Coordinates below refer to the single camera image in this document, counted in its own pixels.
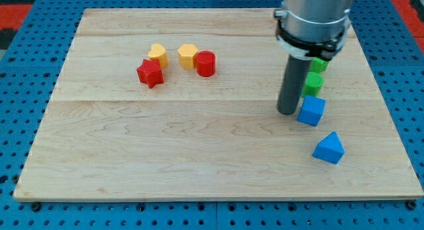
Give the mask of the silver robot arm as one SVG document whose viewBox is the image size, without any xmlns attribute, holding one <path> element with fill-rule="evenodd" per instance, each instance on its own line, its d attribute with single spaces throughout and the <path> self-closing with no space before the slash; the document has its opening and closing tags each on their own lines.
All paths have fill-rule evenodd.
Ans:
<svg viewBox="0 0 424 230">
<path fill-rule="evenodd" d="M 276 38 L 298 60 L 332 60 L 343 48 L 353 0 L 282 0 Z"/>
</svg>

